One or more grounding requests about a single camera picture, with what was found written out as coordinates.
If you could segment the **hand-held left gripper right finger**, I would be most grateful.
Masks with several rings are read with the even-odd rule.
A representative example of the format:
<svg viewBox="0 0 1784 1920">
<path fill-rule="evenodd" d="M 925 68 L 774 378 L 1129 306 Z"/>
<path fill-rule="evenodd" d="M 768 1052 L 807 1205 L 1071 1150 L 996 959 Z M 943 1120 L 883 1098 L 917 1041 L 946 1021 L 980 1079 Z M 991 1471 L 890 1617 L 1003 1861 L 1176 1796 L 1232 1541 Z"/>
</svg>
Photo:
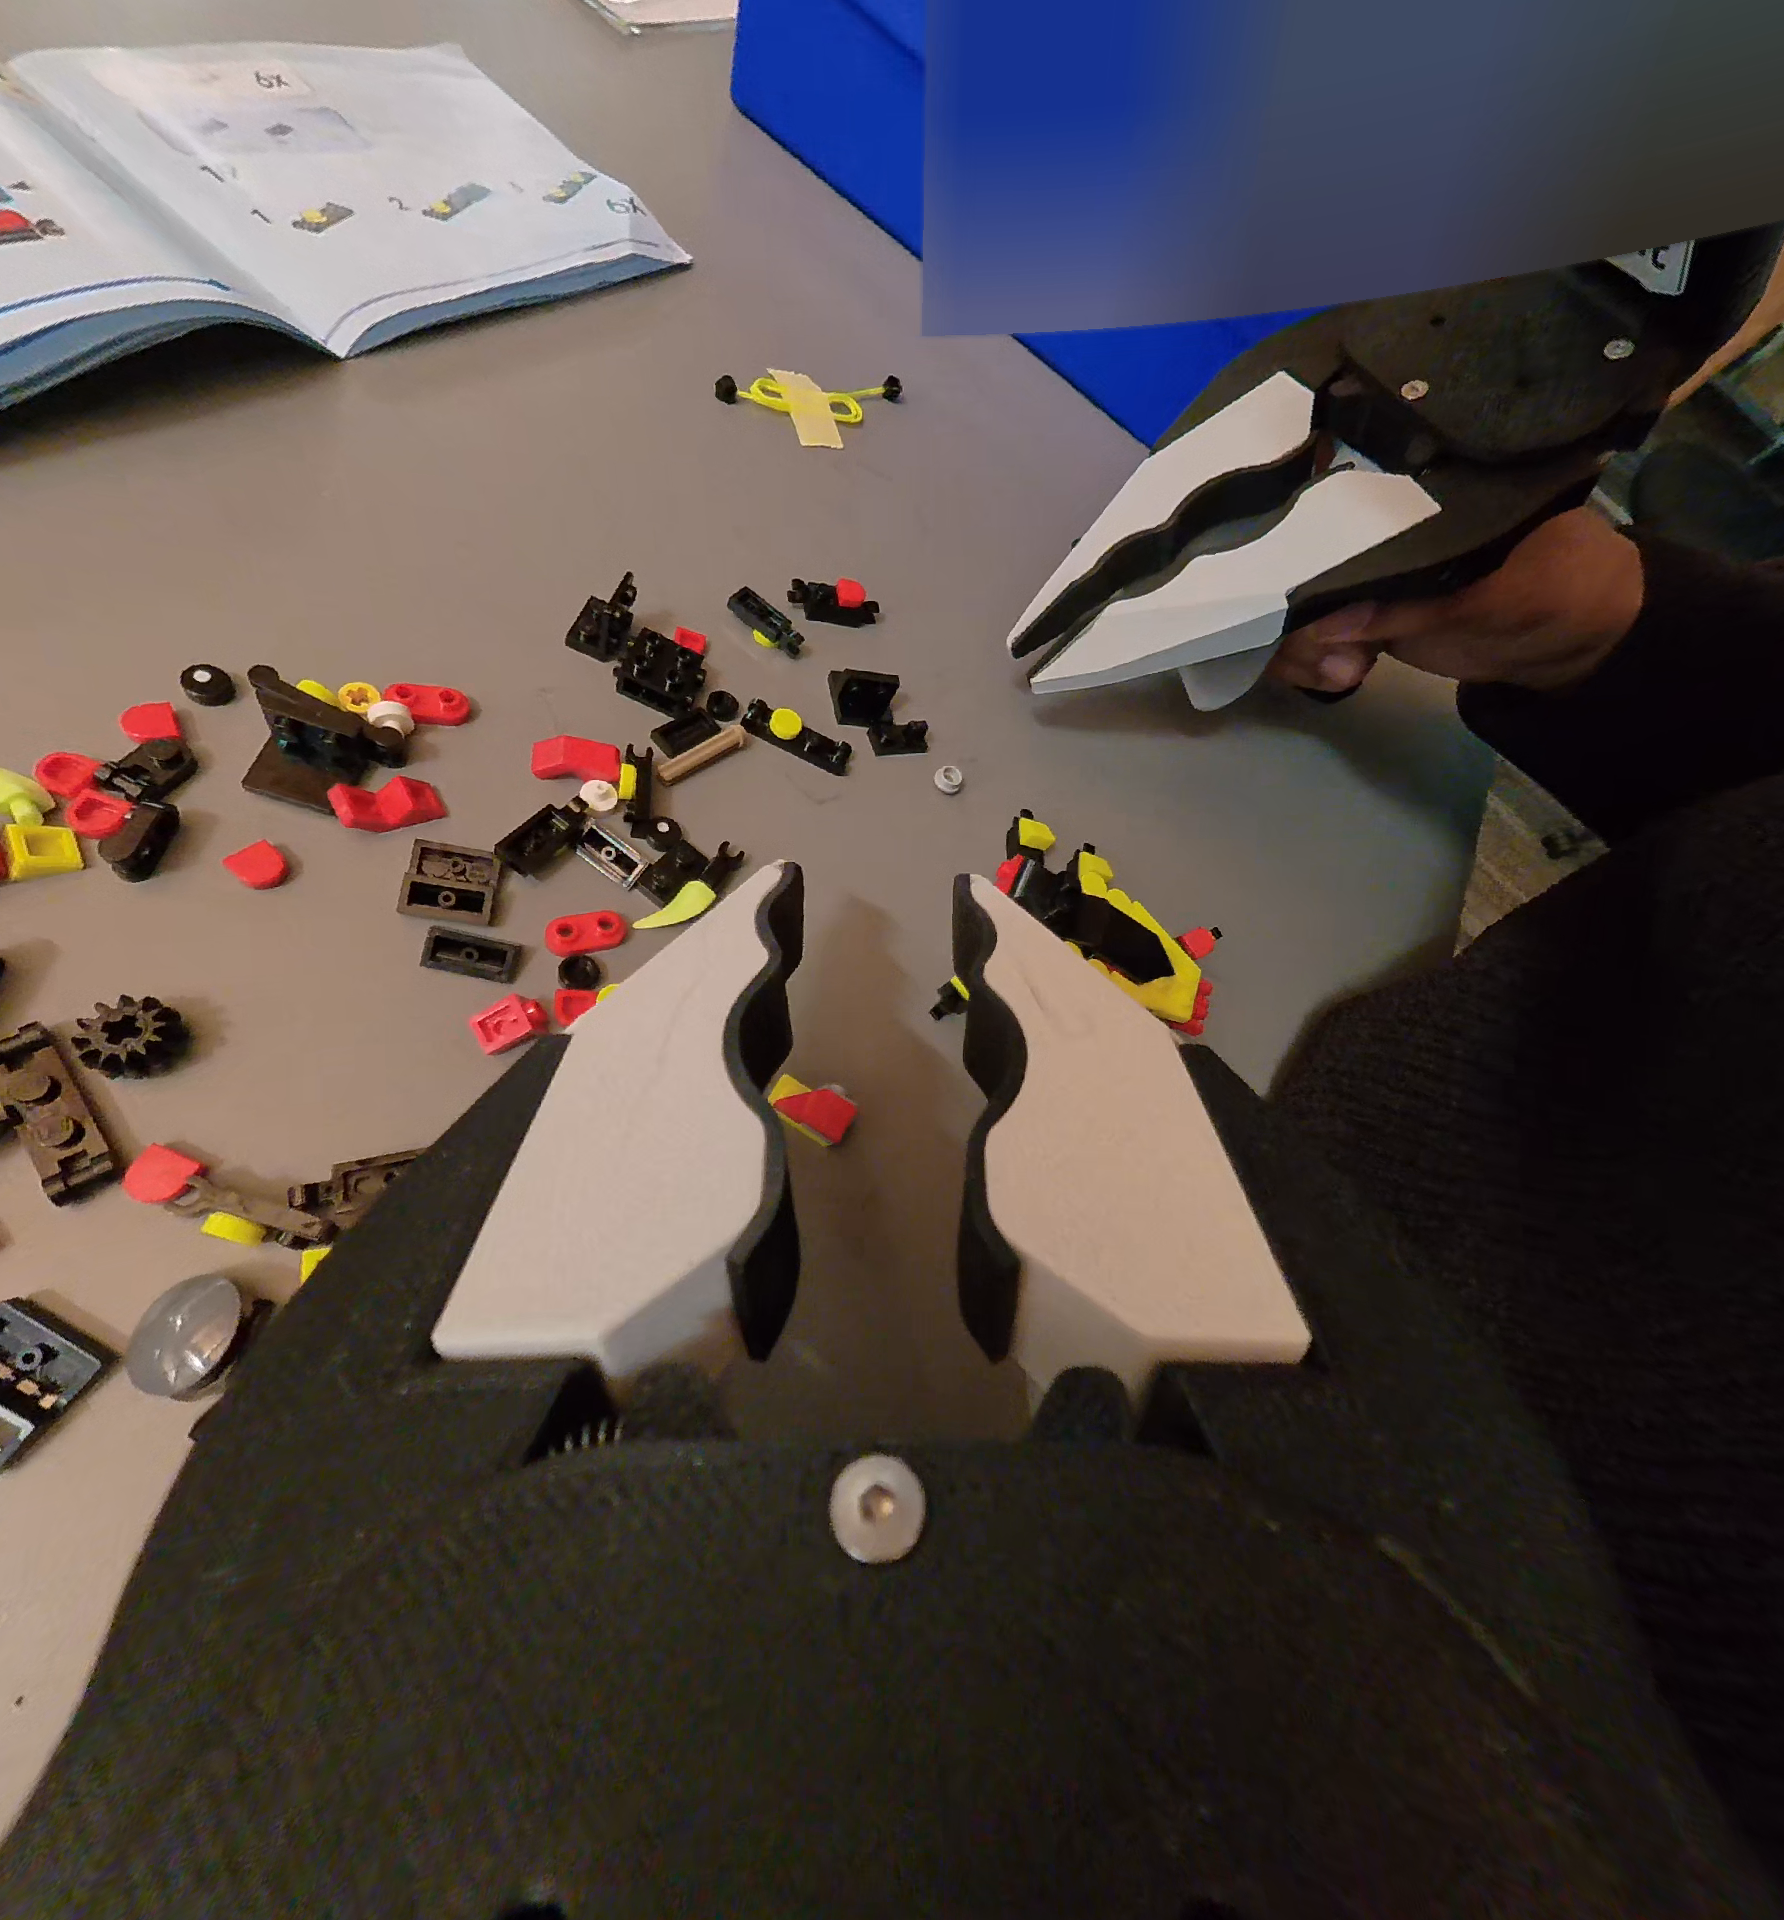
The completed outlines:
<svg viewBox="0 0 1784 1920">
<path fill-rule="evenodd" d="M 1313 1330 L 1193 1085 L 1200 1052 L 986 877 L 952 881 L 952 976 L 980 1093 L 956 1230 L 974 1348 L 1034 1385 L 1306 1361 Z"/>
</svg>

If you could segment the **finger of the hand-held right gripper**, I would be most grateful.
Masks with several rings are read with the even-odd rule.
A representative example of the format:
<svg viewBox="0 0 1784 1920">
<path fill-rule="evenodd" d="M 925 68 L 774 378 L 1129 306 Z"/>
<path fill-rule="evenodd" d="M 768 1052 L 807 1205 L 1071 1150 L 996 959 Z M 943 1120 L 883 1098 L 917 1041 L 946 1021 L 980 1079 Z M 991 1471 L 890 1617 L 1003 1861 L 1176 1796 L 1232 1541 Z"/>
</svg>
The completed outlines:
<svg viewBox="0 0 1784 1920">
<path fill-rule="evenodd" d="M 1157 587 L 1211 530 L 1289 506 L 1317 468 L 1313 411 L 1313 388 L 1271 372 L 1146 455 L 1018 618 L 1011 657 L 1046 653 L 1109 603 Z"/>
<path fill-rule="evenodd" d="M 1197 555 L 1153 587 L 1112 594 L 1026 687 L 1048 697 L 1180 674 L 1193 700 L 1237 700 L 1263 679 L 1296 587 L 1434 513 L 1434 501 L 1407 474 L 1332 473 L 1254 541 Z"/>
</svg>

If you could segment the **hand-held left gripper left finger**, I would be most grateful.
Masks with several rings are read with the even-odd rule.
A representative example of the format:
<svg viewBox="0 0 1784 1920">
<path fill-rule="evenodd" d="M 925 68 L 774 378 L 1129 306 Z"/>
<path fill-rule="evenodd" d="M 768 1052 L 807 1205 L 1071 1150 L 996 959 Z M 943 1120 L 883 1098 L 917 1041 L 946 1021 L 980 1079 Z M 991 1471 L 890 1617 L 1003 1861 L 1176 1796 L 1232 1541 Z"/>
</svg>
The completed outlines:
<svg viewBox="0 0 1784 1920">
<path fill-rule="evenodd" d="M 445 1361 L 768 1361 L 800 1286 L 783 1121 L 802 870 L 768 863 L 580 1018 L 434 1330 Z"/>
</svg>

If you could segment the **yellow black lego vehicle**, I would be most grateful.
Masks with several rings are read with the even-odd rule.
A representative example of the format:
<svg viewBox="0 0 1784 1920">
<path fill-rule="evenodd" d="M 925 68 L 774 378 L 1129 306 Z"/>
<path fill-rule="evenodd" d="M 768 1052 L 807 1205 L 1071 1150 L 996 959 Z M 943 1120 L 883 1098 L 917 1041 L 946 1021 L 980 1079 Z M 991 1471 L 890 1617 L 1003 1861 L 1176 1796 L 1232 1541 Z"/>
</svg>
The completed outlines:
<svg viewBox="0 0 1784 1920">
<path fill-rule="evenodd" d="M 1180 1037 L 1200 1041 L 1214 999 L 1207 959 L 1220 929 L 1163 929 L 1119 890 L 1112 863 L 1093 844 L 1080 844 L 1064 870 L 1053 867 L 1053 850 L 1055 831 L 1021 809 L 991 885 Z"/>
</svg>

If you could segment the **pile of lego pieces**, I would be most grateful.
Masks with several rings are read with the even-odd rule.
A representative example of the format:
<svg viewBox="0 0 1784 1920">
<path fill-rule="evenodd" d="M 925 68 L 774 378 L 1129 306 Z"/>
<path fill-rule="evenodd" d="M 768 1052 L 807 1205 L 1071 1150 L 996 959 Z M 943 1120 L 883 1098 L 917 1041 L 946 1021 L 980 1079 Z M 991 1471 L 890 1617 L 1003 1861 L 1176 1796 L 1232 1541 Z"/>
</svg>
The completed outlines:
<svg viewBox="0 0 1784 1920">
<path fill-rule="evenodd" d="M 829 1455 L 903 1455 L 932 1479 L 938 1453 L 1006 1428 L 1018 1389 L 960 1330 L 952 1223 L 960 1210 L 972 1086 L 946 1064 L 946 1026 L 923 1001 L 949 959 L 952 877 L 986 867 L 1006 782 L 965 727 L 974 687 L 906 657 L 902 710 L 928 719 L 937 753 L 877 759 L 848 776 L 746 747 L 694 776 L 672 805 L 694 844 L 746 855 L 746 899 L 694 921 L 699 958 L 752 932 L 770 867 L 802 871 L 802 967 L 790 978 L 787 1059 L 808 1085 L 837 1085 L 863 1107 L 852 1147 L 795 1130 L 800 1298 L 770 1361 L 750 1361 L 733 1319 L 687 1321 L 678 1352 L 605 1359 L 593 1334 L 522 1334 L 522 1354 L 445 1359 L 434 1334 L 457 1265 L 560 1066 L 512 994 L 560 1031 L 560 959 L 544 924 L 613 910 L 652 916 L 592 863 L 560 855 L 540 881 L 496 877 L 499 831 L 574 782 L 536 782 L 536 740 L 592 733 L 638 740 L 599 688 L 600 671 L 530 642 L 457 662 L 476 706 L 461 727 L 417 727 L 401 775 L 444 801 L 438 821 L 343 828 L 234 788 L 240 759 L 268 747 L 254 700 L 185 719 L 204 762 L 176 795 L 183 828 L 143 883 L 41 877 L 0 883 L 0 1037 L 45 1023 L 62 1037 L 95 1001 L 153 994 L 193 1031 L 183 1066 L 143 1079 L 77 1068 L 124 1164 L 196 1160 L 209 1203 L 128 1200 L 124 1180 L 62 1205 L 38 1190 L 20 1147 L 0 1147 L 0 1310 L 28 1306 L 121 1352 L 143 1310 L 189 1278 L 226 1278 L 270 1303 L 227 1385 L 153 1399 L 110 1365 L 0 1473 L 0 1550 L 28 1559 L 128 1559 L 172 1479 L 193 1425 L 241 1415 L 261 1484 L 278 1453 L 307 1479 L 335 1479 L 359 1441 L 359 1415 L 391 1428 L 427 1421 L 438 1468 L 492 1439 L 518 1389 L 544 1389 L 544 1439 L 522 1418 L 522 1453 L 567 1453 L 592 1428 L 638 1441 L 644 1371 L 716 1371 L 742 1441 L 821 1447 Z M 484 1052 L 479 1018 L 492 1012 Z"/>
</svg>

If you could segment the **person's right forearm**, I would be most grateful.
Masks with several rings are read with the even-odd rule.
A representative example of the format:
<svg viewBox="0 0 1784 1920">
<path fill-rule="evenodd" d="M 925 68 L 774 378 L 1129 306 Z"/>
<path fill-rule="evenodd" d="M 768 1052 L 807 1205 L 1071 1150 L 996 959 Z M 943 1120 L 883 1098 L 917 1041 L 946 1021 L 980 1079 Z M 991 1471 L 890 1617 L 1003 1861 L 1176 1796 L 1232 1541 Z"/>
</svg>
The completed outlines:
<svg viewBox="0 0 1784 1920">
<path fill-rule="evenodd" d="M 1639 616 L 1583 684 L 1455 687 L 1466 733 L 1604 844 L 1784 775 L 1784 555 L 1639 555 Z"/>
</svg>

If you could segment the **lego instruction booklet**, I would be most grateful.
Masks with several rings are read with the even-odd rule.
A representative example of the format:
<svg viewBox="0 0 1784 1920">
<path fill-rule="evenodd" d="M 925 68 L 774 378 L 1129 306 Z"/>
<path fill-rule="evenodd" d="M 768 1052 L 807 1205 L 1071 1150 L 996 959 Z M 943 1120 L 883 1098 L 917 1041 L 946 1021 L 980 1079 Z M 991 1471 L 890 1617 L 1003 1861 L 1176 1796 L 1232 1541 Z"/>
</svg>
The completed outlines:
<svg viewBox="0 0 1784 1920">
<path fill-rule="evenodd" d="M 343 364 L 677 268 L 457 46 L 0 59 L 0 411 L 210 323 Z"/>
</svg>

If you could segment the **person's right hand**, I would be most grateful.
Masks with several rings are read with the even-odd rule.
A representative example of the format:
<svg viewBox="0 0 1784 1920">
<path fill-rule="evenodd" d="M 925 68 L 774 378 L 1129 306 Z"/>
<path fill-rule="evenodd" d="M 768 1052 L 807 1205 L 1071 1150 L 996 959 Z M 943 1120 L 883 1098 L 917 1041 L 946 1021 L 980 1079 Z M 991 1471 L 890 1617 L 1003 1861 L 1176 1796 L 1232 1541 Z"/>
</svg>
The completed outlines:
<svg viewBox="0 0 1784 1920">
<path fill-rule="evenodd" d="M 1460 687 L 1555 692 L 1591 679 L 1639 610 L 1639 547 L 1598 509 L 1569 509 L 1534 529 L 1472 587 L 1358 603 L 1289 632 L 1263 674 L 1346 697 L 1393 657 Z"/>
</svg>

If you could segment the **person's dark knit sweater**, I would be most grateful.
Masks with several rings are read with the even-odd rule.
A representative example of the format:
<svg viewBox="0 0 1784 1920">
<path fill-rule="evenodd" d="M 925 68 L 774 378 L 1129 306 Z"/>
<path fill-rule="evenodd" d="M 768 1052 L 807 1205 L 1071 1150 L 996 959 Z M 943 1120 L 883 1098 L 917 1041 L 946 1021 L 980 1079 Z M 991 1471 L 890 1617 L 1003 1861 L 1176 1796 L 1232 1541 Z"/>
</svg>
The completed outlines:
<svg viewBox="0 0 1784 1920">
<path fill-rule="evenodd" d="M 1784 775 L 1338 1007 L 1276 1107 L 1501 1354 L 1784 1888 Z"/>
</svg>

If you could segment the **large blue bin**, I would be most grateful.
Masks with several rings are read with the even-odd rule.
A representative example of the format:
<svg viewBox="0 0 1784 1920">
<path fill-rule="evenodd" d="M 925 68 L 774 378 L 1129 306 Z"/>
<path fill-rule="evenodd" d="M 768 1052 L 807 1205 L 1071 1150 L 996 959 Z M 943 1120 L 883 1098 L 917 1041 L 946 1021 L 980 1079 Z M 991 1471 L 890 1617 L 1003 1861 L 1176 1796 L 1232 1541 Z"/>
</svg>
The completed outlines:
<svg viewBox="0 0 1784 1920">
<path fill-rule="evenodd" d="M 925 5 L 740 5 L 733 107 L 832 195 L 923 254 Z M 1313 310 L 1021 345 L 1153 447 L 1245 350 Z"/>
</svg>

